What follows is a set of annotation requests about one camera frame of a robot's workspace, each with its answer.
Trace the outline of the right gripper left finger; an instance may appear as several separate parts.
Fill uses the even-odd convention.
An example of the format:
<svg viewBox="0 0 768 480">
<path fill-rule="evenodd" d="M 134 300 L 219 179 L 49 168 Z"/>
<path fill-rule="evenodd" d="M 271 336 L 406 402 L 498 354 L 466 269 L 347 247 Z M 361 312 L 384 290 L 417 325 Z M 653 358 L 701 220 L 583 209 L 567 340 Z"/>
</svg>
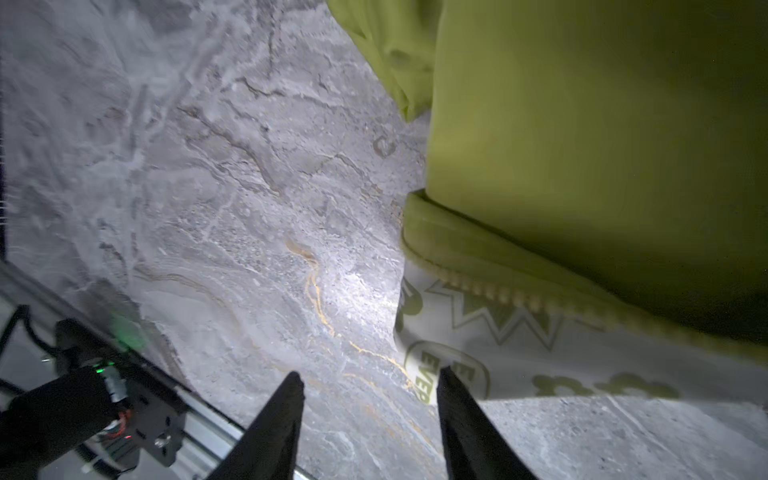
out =
<svg viewBox="0 0 768 480">
<path fill-rule="evenodd" d="M 290 372 L 207 479 L 293 479 L 304 400 L 304 383 Z"/>
</svg>

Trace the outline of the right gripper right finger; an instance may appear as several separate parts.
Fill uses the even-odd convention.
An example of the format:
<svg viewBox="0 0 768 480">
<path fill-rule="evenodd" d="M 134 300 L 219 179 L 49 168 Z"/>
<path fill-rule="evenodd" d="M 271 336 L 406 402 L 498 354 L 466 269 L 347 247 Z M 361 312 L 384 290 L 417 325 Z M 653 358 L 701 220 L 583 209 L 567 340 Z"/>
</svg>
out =
<svg viewBox="0 0 768 480">
<path fill-rule="evenodd" d="M 437 406 L 450 479 L 536 480 L 449 367 L 440 370 Z"/>
</svg>

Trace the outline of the green zip-up jacket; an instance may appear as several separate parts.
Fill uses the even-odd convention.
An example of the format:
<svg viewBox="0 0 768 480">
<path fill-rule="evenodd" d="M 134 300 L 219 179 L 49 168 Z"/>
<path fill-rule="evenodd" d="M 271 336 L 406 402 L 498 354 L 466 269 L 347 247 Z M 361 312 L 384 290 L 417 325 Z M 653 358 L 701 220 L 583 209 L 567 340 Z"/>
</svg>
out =
<svg viewBox="0 0 768 480">
<path fill-rule="evenodd" d="M 417 398 L 767 398 L 763 1 L 332 1 L 406 120 Z"/>
</svg>

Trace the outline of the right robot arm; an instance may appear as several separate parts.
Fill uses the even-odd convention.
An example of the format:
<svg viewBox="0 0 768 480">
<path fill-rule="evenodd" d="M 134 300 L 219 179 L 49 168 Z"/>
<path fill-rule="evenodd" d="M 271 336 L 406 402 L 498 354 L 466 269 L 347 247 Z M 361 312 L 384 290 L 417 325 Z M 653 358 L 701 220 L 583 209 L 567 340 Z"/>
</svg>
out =
<svg viewBox="0 0 768 480">
<path fill-rule="evenodd" d="M 1 413 L 2 477 L 34 479 L 42 467 L 123 420 L 113 387 L 144 372 L 129 355 L 109 354 L 102 363 L 80 366 L 15 397 Z M 209 478 L 292 478 L 304 400 L 300 375 L 289 373 Z M 449 367 L 440 371 L 437 406 L 449 478 L 533 478 Z"/>
</svg>

